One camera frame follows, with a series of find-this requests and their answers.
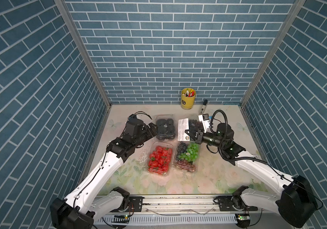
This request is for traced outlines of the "white sticker sheet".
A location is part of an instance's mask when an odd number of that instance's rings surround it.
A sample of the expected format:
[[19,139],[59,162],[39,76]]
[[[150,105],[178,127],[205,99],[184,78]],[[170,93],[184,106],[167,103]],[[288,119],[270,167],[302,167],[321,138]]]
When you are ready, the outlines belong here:
[[185,139],[184,139],[184,135],[185,135],[184,131],[186,129],[189,129],[189,119],[185,118],[185,119],[178,120],[177,129],[178,129],[178,134],[177,134],[178,141],[179,142],[188,142],[188,141],[185,141]]

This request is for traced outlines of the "clear box of blackberries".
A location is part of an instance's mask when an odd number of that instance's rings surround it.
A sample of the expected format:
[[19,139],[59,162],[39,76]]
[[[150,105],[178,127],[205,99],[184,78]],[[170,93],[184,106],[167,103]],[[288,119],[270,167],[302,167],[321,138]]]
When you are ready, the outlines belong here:
[[160,141],[174,140],[176,137],[176,125],[172,114],[157,115],[155,117],[157,126],[157,139]]

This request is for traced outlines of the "clear box of red berries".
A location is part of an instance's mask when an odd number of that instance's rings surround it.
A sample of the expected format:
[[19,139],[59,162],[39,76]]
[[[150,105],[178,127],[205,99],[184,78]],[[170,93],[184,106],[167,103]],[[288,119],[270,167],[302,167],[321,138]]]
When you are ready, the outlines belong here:
[[172,162],[174,146],[166,142],[154,142],[148,154],[147,171],[165,176]]

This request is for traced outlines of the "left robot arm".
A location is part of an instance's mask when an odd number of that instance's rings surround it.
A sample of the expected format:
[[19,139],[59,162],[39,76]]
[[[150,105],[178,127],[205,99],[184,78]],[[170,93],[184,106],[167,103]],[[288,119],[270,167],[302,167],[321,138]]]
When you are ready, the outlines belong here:
[[157,135],[157,126],[145,124],[138,118],[145,112],[130,115],[121,135],[111,141],[106,153],[88,176],[64,199],[56,198],[50,205],[52,226],[56,229],[92,229],[95,222],[111,211],[126,211],[125,220],[134,214],[130,193],[120,187],[107,196],[96,196],[111,176],[144,143]]

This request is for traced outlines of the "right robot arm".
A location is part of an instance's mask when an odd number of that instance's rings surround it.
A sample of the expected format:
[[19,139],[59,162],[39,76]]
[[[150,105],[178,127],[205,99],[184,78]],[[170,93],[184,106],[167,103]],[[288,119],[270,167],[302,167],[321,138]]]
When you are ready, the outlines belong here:
[[198,119],[199,124],[191,123],[188,118],[178,121],[179,141],[216,147],[223,160],[249,172],[274,191],[274,194],[270,194],[241,186],[232,193],[231,199],[222,196],[214,198],[219,207],[226,208],[231,203],[231,207],[237,211],[250,208],[269,210],[279,214],[295,228],[302,228],[316,211],[323,208],[323,202],[314,195],[306,178],[276,170],[237,144],[224,111],[216,110],[212,116],[201,114]]

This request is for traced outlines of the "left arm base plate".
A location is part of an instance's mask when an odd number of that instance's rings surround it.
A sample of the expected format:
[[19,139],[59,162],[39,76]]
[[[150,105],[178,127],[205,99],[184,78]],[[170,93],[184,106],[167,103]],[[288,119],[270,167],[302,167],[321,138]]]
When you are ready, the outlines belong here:
[[120,207],[116,210],[117,212],[141,212],[143,206],[144,197],[142,196],[130,196],[124,198]]

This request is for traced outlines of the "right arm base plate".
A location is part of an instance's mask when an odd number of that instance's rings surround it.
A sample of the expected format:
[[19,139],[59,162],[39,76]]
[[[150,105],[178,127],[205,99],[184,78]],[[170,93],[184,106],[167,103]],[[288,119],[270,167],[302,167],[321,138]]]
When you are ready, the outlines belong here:
[[257,207],[247,206],[239,197],[217,196],[213,202],[219,206],[220,211],[258,211]]

